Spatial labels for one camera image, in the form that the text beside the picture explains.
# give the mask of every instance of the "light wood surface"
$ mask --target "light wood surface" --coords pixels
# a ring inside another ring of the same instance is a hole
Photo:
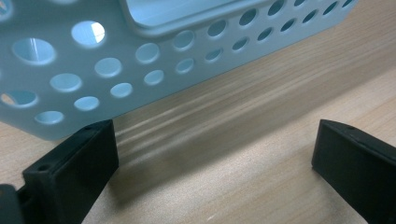
[[[365,223],[311,169],[320,119],[396,146],[396,1],[114,119],[120,169],[84,223]],[[59,144],[0,124],[0,182]]]

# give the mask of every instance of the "wood grain surface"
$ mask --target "wood grain surface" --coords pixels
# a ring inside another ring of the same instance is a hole
[[[365,223],[311,168],[320,119],[396,146],[396,1],[114,119],[120,169],[84,223]],[[0,181],[51,150],[0,124]]]

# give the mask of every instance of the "small hole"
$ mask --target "small hole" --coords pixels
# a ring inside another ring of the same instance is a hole
[[[268,36],[269,36],[272,32],[273,32],[273,28],[272,28],[272,27],[267,28],[266,30],[264,30],[264,31],[259,35],[259,37],[257,37],[257,40],[258,40],[258,41],[263,41],[263,40],[265,40],[266,38],[268,38]]]
[[[48,171],[50,169],[50,165],[41,165],[41,166],[39,166],[38,168],[37,168],[37,170],[39,171],[39,172],[45,172],[45,171]]]
[[[1,95],[1,101],[7,105],[26,107],[33,105],[37,96],[30,91],[9,91]]]
[[[311,21],[311,20],[315,17],[315,15],[317,15],[317,13],[318,13],[317,10],[311,11],[311,12],[304,18],[303,23],[307,23],[307,22]]]
[[[256,17],[256,14],[257,14],[257,10],[254,8],[245,12],[244,15],[241,17],[241,19],[239,20],[239,24],[242,26],[248,25]]]
[[[222,49],[215,49],[207,53],[205,59],[209,62],[214,62],[220,57],[221,53],[222,53]]]
[[[73,38],[82,46],[97,47],[105,38],[105,28],[96,21],[82,21],[72,29]]]
[[[81,111],[90,111],[99,106],[99,100],[93,96],[86,96],[76,100],[74,105]]]
[[[284,0],[277,0],[274,2],[268,10],[268,16],[274,16],[280,9],[282,9],[284,4]]]
[[[291,19],[287,21],[282,28],[280,29],[281,32],[285,32],[291,28],[291,26],[296,22],[296,19]]]
[[[351,4],[353,0],[347,0],[344,4],[343,7],[347,7],[349,4]]]
[[[334,2],[328,8],[326,8],[326,10],[323,12],[323,16],[329,14],[337,6],[337,4],[338,2]]]
[[[300,4],[302,4],[304,1],[305,1],[305,0],[296,0],[296,1],[294,2],[294,6],[297,7],[297,6],[299,6]]]
[[[53,125],[64,120],[64,114],[59,111],[46,111],[35,116],[35,120],[41,124]]]
[[[76,91],[81,87],[81,78],[69,73],[64,73],[53,77],[49,84],[57,91],[68,92]]]
[[[209,27],[207,33],[210,36],[220,35],[224,31],[226,25],[227,25],[226,21],[217,21]]]
[[[9,0],[0,0],[0,21],[8,19],[12,12],[12,5]]]
[[[186,74],[194,67],[194,59],[185,59],[177,64],[176,70],[180,74]]]
[[[153,63],[160,57],[160,48],[153,43],[142,45],[136,51],[136,59],[141,63]]]
[[[149,86],[155,86],[163,81],[164,73],[162,70],[155,70],[145,76],[145,82]]]
[[[45,64],[55,58],[53,46],[42,39],[26,38],[19,40],[12,46],[14,54],[20,59],[32,64]]]
[[[236,41],[236,43],[233,45],[233,50],[240,50],[242,49],[246,43],[248,42],[248,38],[244,37],[238,41]]]
[[[192,31],[183,31],[175,37],[174,46],[177,49],[187,49],[192,46],[194,33]]]
[[[101,77],[114,77],[121,71],[122,65],[116,58],[105,58],[97,62],[94,69]]]
[[[111,88],[110,93],[116,98],[129,96],[133,91],[132,85],[129,83],[121,83]]]

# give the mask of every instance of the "light blue plastic basket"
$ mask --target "light blue plastic basket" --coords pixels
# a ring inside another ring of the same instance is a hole
[[[0,0],[0,120],[45,139],[341,22],[357,0]]]

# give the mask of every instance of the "wooden table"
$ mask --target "wooden table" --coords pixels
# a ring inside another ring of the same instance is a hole
[[[365,223],[311,169],[320,119],[396,145],[396,1],[116,118],[120,169],[84,223]],[[51,150],[0,124],[0,181]]]

